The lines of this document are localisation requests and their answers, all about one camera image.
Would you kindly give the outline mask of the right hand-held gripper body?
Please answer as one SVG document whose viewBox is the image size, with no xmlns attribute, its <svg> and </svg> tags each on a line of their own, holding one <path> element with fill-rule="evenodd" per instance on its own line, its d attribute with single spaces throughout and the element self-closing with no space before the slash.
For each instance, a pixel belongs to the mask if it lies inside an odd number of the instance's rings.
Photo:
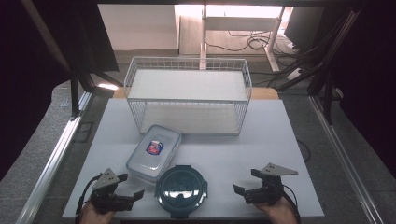
<svg viewBox="0 0 396 224">
<path fill-rule="evenodd" d="M 247 190 L 247 196 L 244 197 L 247 204 L 268 203 L 269 205 L 273 205 L 282 197 L 288 197 L 284 190 L 281 176 L 297 175 L 297 171 L 273 164 L 271 162 L 269 162 L 260 171 L 264 174 L 263 179 L 261 179 L 262 186 L 258 189 Z"/>
</svg>

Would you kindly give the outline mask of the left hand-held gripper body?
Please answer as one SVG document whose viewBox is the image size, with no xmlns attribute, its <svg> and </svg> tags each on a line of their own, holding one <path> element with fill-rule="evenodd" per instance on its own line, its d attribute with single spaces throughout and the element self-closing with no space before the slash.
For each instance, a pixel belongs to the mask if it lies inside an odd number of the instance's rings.
<svg viewBox="0 0 396 224">
<path fill-rule="evenodd" d="M 115 193 L 119 183 L 121 182 L 118 176 L 110 168 L 99 175 L 92 187 L 90 201 L 100 214 L 132 210 L 134 197 L 120 196 Z"/>
</svg>

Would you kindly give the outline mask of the dark round lid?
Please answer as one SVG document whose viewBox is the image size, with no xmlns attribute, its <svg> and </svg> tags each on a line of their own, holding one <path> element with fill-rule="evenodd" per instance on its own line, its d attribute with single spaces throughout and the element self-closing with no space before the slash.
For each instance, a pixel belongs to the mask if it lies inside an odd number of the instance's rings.
<svg viewBox="0 0 396 224">
<path fill-rule="evenodd" d="M 184 219 L 208 196 L 203 176 L 189 165 L 176 165 L 156 182 L 154 197 L 171 218 Z"/>
</svg>

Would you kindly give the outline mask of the person's left hand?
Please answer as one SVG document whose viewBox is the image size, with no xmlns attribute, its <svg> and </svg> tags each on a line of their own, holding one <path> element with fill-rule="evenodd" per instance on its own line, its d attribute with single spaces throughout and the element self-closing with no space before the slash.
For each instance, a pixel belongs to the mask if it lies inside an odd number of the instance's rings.
<svg viewBox="0 0 396 224">
<path fill-rule="evenodd" d="M 100 214 L 91 203 L 82 207 L 79 224 L 110 224 L 115 213 L 113 211 Z"/>
</svg>

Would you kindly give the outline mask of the person's right hand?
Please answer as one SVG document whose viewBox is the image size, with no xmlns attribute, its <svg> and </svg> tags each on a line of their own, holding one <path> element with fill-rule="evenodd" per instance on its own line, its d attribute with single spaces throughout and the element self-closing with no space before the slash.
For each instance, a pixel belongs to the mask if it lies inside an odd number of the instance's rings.
<svg viewBox="0 0 396 224">
<path fill-rule="evenodd" d="M 255 203 L 254 206 L 263 211 L 272 224 L 298 224 L 292 206 L 285 198 L 281 198 L 273 205 Z"/>
</svg>

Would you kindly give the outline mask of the clear rectangular lidded container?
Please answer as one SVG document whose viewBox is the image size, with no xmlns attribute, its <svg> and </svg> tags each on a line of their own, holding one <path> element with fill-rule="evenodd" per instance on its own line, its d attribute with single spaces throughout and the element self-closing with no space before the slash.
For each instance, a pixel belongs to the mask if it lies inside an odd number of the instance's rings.
<svg viewBox="0 0 396 224">
<path fill-rule="evenodd" d="M 180 142 L 180 132 L 152 125 L 126 162 L 126 167 L 137 177 L 155 182 L 167 169 Z"/>
</svg>

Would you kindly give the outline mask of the black metal stand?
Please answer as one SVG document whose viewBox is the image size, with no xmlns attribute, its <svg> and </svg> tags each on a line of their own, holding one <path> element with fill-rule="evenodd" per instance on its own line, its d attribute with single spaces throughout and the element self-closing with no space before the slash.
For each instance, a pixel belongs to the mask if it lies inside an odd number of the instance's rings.
<svg viewBox="0 0 396 224">
<path fill-rule="evenodd" d="M 313 79 L 308 85 L 306 91 L 309 96 L 317 96 L 321 90 L 324 90 L 322 116 L 330 125 L 332 125 L 331 112 L 333 88 L 331 63 L 358 15 L 359 13 L 352 7 L 347 7 L 341 18 L 328 34 L 328 40 L 323 46 L 324 52 L 319 56 L 318 63 L 293 80 L 276 87 L 277 91 L 283 91 L 309 77 L 312 77 Z"/>
<path fill-rule="evenodd" d="M 94 70 L 92 73 L 98 76 L 99 78 L 109 82 L 110 84 L 115 85 L 116 87 L 123 86 L 121 82 L 117 81 L 115 78 L 111 77 L 105 72 Z M 71 120 L 74 120 L 78 117 L 80 113 L 78 85 L 81 85 L 83 90 L 87 92 L 92 92 L 95 89 L 96 85 L 93 82 L 91 73 L 86 72 L 84 70 L 71 71 L 70 84 L 71 84 L 71 106 L 72 106 Z"/>
</svg>

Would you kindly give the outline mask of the white power strip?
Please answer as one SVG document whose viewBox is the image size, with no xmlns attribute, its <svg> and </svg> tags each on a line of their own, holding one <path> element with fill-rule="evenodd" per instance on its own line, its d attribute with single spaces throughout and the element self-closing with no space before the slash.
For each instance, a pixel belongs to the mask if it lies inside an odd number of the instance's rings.
<svg viewBox="0 0 396 224">
<path fill-rule="evenodd" d="M 297 78 L 303 72 L 304 72 L 304 70 L 302 68 L 296 68 L 290 74 L 288 74 L 287 80 L 293 80 L 293 79 Z"/>
</svg>

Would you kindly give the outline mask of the black curtain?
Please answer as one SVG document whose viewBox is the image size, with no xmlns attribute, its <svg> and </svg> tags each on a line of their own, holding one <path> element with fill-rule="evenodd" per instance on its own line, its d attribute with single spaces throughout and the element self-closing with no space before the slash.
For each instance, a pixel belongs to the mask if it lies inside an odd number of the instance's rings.
<svg viewBox="0 0 396 224">
<path fill-rule="evenodd" d="M 0 180 L 74 74 L 117 71 L 98 0 L 0 0 Z"/>
<path fill-rule="evenodd" d="M 396 0 L 366 0 L 331 63 L 341 108 L 396 176 Z"/>
</svg>

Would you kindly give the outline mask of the white cabinet panel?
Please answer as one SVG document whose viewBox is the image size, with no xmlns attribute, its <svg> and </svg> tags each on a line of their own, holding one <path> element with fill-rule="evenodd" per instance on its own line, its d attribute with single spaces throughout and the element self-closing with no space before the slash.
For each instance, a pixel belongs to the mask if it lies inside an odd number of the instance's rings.
<svg viewBox="0 0 396 224">
<path fill-rule="evenodd" d="M 99 5 L 114 50 L 178 49 L 173 5 Z"/>
</svg>

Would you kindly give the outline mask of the aluminium frame rail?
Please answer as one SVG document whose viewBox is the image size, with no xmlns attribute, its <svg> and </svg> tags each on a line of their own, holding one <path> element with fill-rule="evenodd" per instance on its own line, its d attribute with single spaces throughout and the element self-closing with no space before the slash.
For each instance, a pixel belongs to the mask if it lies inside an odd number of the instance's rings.
<svg viewBox="0 0 396 224">
<path fill-rule="evenodd" d="M 335 131 L 334 127 L 325 119 L 323 115 L 324 109 L 320 104 L 319 99 L 315 96 L 309 96 L 308 99 L 315 110 L 318 120 L 332 145 L 333 151 L 338 158 L 341 167 L 343 168 L 344 173 L 346 174 L 346 177 L 355 195 L 357 196 L 357 199 L 369 223 L 385 224 L 384 219 L 380 216 L 369 190 L 363 184 L 361 177 L 355 169 L 352 161 L 348 157 L 344 145 L 339 139 L 337 132 Z"/>
<path fill-rule="evenodd" d="M 84 113 L 92 94 L 83 92 L 78 99 L 78 113 L 74 118 L 71 118 L 67 123 L 59 138 L 55 148 L 53 149 L 46 166 L 44 167 L 40 177 L 38 178 L 32 193 L 27 199 L 26 204 L 21 210 L 21 213 L 15 224 L 32 224 L 47 191 L 50 188 L 51 182 L 55 177 L 57 170 L 63 160 L 64 154 L 71 143 L 72 137 L 76 132 L 78 125 L 81 122 L 82 114 Z"/>
</svg>

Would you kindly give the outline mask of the white desk frame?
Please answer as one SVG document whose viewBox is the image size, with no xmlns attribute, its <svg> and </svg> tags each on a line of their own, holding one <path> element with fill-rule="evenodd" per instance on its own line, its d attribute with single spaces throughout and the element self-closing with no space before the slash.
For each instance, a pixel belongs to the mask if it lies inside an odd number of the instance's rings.
<svg viewBox="0 0 396 224">
<path fill-rule="evenodd" d="M 263 50 L 273 72 L 279 72 L 274 45 L 282 23 L 285 7 L 232 6 L 232 5 L 176 5 L 184 18 L 198 20 L 201 58 L 207 57 L 208 32 L 268 32 L 269 40 Z"/>
</svg>

